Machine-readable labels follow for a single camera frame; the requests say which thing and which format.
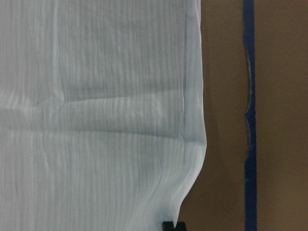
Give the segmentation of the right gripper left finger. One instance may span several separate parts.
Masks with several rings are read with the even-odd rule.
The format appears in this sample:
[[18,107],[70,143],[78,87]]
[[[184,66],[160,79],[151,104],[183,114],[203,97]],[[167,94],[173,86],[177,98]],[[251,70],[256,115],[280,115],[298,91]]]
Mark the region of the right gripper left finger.
[[174,224],[172,221],[164,221],[162,223],[162,230],[163,231],[173,231],[174,230]]

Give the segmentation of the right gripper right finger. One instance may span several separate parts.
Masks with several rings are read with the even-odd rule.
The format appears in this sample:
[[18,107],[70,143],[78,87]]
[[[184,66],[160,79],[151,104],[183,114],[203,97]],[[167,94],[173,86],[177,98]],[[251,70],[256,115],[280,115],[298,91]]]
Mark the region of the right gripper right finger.
[[175,226],[175,231],[186,231],[185,222],[179,221]]

